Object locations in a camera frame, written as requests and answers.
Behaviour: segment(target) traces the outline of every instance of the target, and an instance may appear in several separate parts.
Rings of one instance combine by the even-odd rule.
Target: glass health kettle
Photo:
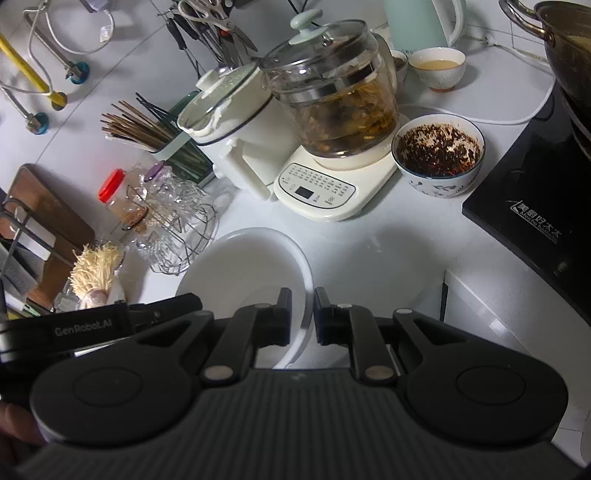
[[[398,125],[396,69],[385,40],[361,20],[316,27],[322,10],[296,15],[300,31],[260,69],[298,140],[323,167],[353,170],[390,152]]]

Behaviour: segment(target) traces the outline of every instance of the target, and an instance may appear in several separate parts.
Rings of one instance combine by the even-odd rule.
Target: finger
[[[0,402],[0,431],[25,443],[45,444],[33,414],[14,403]]]

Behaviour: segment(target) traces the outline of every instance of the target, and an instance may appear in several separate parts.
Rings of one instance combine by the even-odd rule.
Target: wooden cutting board
[[[19,168],[7,197],[19,199],[34,212],[35,220],[56,236],[56,251],[72,263],[76,260],[73,248],[82,250],[95,238],[94,230],[39,178],[33,164],[24,164]],[[14,204],[7,205],[7,210],[11,212],[14,208]],[[10,223],[4,218],[0,218],[0,235],[9,239],[14,237]],[[69,265],[51,255],[45,262],[41,283],[27,297],[47,309],[52,308],[53,300],[66,283],[70,270]]]

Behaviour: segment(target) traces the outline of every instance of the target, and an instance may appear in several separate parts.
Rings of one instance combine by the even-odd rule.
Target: induction cooktop
[[[579,146],[580,135],[575,137],[563,95],[556,86],[462,213],[591,325],[591,161]]]

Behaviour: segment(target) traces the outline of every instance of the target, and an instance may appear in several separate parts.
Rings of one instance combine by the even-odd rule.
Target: white bowl
[[[451,60],[457,67],[445,70],[425,70],[421,65],[433,60]],[[418,50],[408,58],[418,77],[434,92],[449,92],[458,84],[466,71],[466,56],[455,48],[433,47]]]
[[[308,344],[314,306],[310,265],[287,235],[255,227],[214,241],[191,264],[177,295],[194,293],[216,318],[229,318],[240,307],[275,304],[282,287],[292,294],[291,342],[261,348],[255,366],[285,368]]]
[[[476,140],[480,147],[480,157],[476,160],[474,166],[470,170],[451,177],[427,177],[406,168],[404,165],[404,159],[400,158],[398,155],[398,143],[400,142],[400,139],[413,128],[420,127],[421,125],[433,124],[451,125]],[[406,177],[410,185],[419,192],[438,198],[451,198],[466,190],[476,178],[480,167],[482,167],[484,153],[485,141],[478,127],[461,116],[446,115],[444,113],[423,115],[411,120],[398,130],[396,135],[394,135],[394,140],[392,140],[392,155],[394,156],[396,165],[398,165],[402,175]]]
[[[396,80],[398,85],[402,85],[404,80],[406,80],[406,75],[408,73],[408,57],[403,51],[399,50],[390,49],[390,53],[392,54],[393,58],[404,60],[404,67],[402,67],[400,70],[396,70]]]

